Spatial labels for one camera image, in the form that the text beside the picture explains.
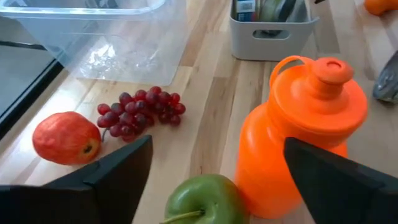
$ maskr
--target gray object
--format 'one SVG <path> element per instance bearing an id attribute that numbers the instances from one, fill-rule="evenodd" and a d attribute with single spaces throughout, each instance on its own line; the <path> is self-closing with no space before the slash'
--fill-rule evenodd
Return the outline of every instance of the gray object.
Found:
<path id="1" fill-rule="evenodd" d="M 387 62 L 374 84 L 373 97 L 381 101 L 398 103 L 398 51 Z"/>
<path id="2" fill-rule="evenodd" d="M 297 1 L 287 22 L 239 22 L 232 0 L 230 26 L 232 54 L 242 60 L 279 61 L 301 53 L 319 18 L 310 19 L 303 0 Z M 270 30 L 281 30 L 270 35 Z"/>

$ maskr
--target wooden countertop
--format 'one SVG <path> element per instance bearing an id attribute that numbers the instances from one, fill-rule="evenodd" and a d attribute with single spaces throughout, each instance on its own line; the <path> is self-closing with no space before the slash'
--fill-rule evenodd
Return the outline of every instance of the wooden countertop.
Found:
<path id="1" fill-rule="evenodd" d="M 366 123 L 348 140 L 349 157 L 398 177 L 398 109 L 371 98 L 375 79 L 398 49 L 398 12 L 382 18 L 369 15 L 363 0 L 326 1 L 311 5 L 321 21 L 310 36 L 302 55 L 342 58 L 356 70 L 355 80 L 369 98 Z M 245 116 L 267 100 L 268 81 L 275 62 L 245 62 L 231 56 L 229 0 L 189 0 L 192 34 L 181 66 L 168 91 L 182 95 L 186 115 L 178 129 L 157 125 L 152 170 L 134 223 L 158 223 L 168 195 L 190 176 L 221 173 L 234 176 L 239 132 Z M 47 116 L 75 110 L 92 121 L 98 103 L 112 103 L 123 91 L 145 85 L 80 80 L 63 71 L 0 142 L 0 184 L 40 185 L 78 167 L 60 166 L 39 158 L 31 135 Z M 101 156 L 122 146 L 107 138 Z M 252 223 L 313 223 L 307 209 L 280 220 Z"/>

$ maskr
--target artificial fruit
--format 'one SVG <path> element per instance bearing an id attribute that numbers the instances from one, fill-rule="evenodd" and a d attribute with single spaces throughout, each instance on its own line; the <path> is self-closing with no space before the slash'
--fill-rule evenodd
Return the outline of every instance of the artificial fruit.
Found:
<path id="1" fill-rule="evenodd" d="M 248 224 L 249 214 L 238 188 L 228 178 L 200 175 L 171 194 L 161 224 Z"/>
<path id="2" fill-rule="evenodd" d="M 99 129 L 73 111 L 44 119 L 33 132 L 32 141 L 40 157 L 63 165 L 87 164 L 101 149 Z"/>

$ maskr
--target water bottle cap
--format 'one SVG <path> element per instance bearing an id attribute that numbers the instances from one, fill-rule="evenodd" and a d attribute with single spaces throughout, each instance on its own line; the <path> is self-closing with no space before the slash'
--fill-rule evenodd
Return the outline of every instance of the water bottle cap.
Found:
<path id="1" fill-rule="evenodd" d="M 320 81 L 331 85 L 342 85 L 354 77 L 354 70 L 337 58 L 320 58 L 312 69 Z"/>

